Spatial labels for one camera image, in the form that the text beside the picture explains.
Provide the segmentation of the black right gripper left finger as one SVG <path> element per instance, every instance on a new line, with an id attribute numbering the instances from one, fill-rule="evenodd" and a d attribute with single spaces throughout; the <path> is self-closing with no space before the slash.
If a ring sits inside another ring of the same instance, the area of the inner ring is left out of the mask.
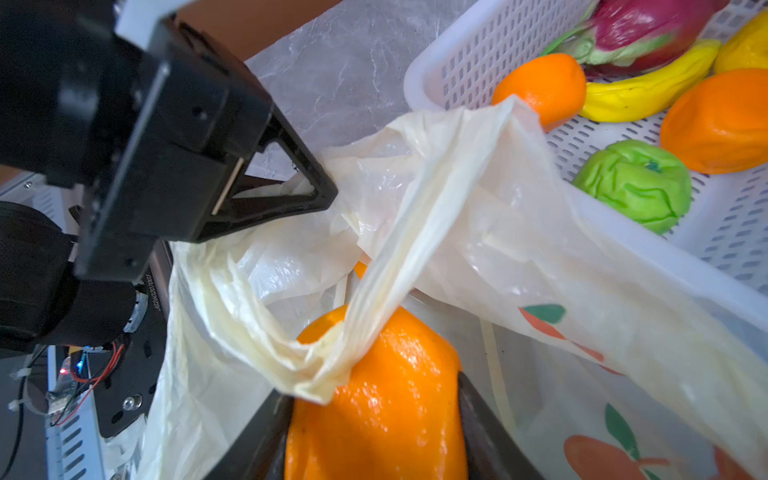
<path id="1" fill-rule="evenodd" d="M 204 479 L 283 479 L 293 405 L 273 390 Z"/>

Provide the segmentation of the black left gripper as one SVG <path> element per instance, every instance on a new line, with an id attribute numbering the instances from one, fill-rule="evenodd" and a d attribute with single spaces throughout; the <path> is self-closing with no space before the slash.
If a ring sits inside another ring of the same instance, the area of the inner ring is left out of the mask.
<path id="1" fill-rule="evenodd" d="M 75 274 L 128 281 L 160 240 L 327 210 L 338 189 L 245 66 L 171 19 L 146 47 L 110 1 L 1 5 L 1 162 L 80 186 Z M 245 174 L 279 147 L 288 180 Z"/>

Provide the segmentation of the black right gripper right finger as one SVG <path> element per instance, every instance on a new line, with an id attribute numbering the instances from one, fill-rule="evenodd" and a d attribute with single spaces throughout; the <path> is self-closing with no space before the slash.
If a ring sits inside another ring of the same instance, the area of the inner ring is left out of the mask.
<path id="1" fill-rule="evenodd" d="M 543 479 L 464 372 L 458 404 L 469 479 Z"/>

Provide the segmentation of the orange fruit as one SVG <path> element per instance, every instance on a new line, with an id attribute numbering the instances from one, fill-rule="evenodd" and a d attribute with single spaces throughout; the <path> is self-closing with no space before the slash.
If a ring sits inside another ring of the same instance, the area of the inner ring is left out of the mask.
<path id="1" fill-rule="evenodd" d="M 332 401 L 297 399 L 287 479 L 465 479 L 453 346 L 398 308 Z"/>
<path id="2" fill-rule="evenodd" d="M 581 65 L 570 55 L 549 54 L 525 63 L 507 75 L 495 88 L 491 104 L 516 95 L 539 116 L 550 132 L 582 110 L 587 97 L 587 79 Z"/>
<path id="3" fill-rule="evenodd" d="M 721 175 L 767 162 L 767 71 L 714 75 L 686 92 L 667 112 L 661 147 L 689 169 Z"/>

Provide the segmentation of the translucent printed plastic bag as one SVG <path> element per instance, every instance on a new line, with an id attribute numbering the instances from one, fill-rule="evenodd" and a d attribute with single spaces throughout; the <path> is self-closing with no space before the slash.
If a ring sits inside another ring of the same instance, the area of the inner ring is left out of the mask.
<path id="1" fill-rule="evenodd" d="M 200 479 L 271 390 L 326 400 L 412 291 L 547 343 L 587 414 L 586 362 L 767 475 L 767 300 L 564 181 L 510 100 L 412 112 L 322 158 L 321 213 L 172 245 L 142 479 Z"/>

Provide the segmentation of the yellow banana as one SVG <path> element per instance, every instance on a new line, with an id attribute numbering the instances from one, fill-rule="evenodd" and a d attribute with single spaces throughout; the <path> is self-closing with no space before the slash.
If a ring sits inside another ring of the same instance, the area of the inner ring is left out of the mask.
<path id="1" fill-rule="evenodd" d="M 656 71 L 611 83 L 588 83 L 579 115 L 605 123 L 635 122 L 656 115 L 707 77 L 721 48 L 721 41 L 699 40 Z"/>

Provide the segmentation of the pink dragon fruit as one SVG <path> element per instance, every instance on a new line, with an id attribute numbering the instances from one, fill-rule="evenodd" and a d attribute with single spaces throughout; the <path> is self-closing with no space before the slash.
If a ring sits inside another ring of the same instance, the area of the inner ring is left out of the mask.
<path id="1" fill-rule="evenodd" d="M 543 53 L 567 54 L 595 78 L 649 73 L 686 53 L 727 5 L 723 0 L 593 1 L 580 23 Z"/>

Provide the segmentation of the yellow lemon fruit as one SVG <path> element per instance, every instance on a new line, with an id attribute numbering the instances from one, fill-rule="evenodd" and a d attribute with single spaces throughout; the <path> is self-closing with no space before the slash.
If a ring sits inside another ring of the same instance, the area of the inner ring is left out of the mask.
<path id="1" fill-rule="evenodd" d="M 767 68 L 767 10 L 743 26 L 720 50 L 714 73 Z"/>

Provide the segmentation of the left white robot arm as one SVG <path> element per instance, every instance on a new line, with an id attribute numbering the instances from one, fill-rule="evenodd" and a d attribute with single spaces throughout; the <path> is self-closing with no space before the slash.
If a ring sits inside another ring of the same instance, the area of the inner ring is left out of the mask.
<path id="1" fill-rule="evenodd" d="M 1 5 L 1 162 L 80 188 L 76 234 L 1 205 L 1 345 L 104 347 L 76 389 L 99 432 L 152 403 L 166 328 L 147 272 L 202 243 L 326 210 L 337 189 L 269 93 L 159 1 Z"/>

